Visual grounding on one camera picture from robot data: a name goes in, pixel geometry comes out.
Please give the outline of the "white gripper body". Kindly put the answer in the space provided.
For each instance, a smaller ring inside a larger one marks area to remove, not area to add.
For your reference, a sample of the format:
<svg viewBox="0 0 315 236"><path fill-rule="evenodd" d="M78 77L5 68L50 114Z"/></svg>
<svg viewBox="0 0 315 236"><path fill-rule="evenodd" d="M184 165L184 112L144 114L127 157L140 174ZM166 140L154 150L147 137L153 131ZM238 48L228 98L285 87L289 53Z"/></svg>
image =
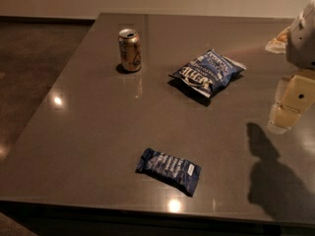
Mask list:
<svg viewBox="0 0 315 236"><path fill-rule="evenodd" d="M315 0L308 2L290 26L286 59L296 67L315 69Z"/></svg>

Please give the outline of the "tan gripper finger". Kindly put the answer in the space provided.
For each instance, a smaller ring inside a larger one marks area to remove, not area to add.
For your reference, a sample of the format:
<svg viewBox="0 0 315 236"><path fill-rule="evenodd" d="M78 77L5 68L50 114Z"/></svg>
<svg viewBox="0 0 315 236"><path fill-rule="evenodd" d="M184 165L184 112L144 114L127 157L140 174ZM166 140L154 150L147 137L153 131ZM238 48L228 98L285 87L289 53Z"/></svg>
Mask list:
<svg viewBox="0 0 315 236"><path fill-rule="evenodd" d="M286 51L286 43L290 27L283 29L276 37L271 39L265 46L268 52L282 54Z"/></svg>
<svg viewBox="0 0 315 236"><path fill-rule="evenodd" d="M289 131L315 103L315 71L298 70L279 80L267 129L277 135Z"/></svg>

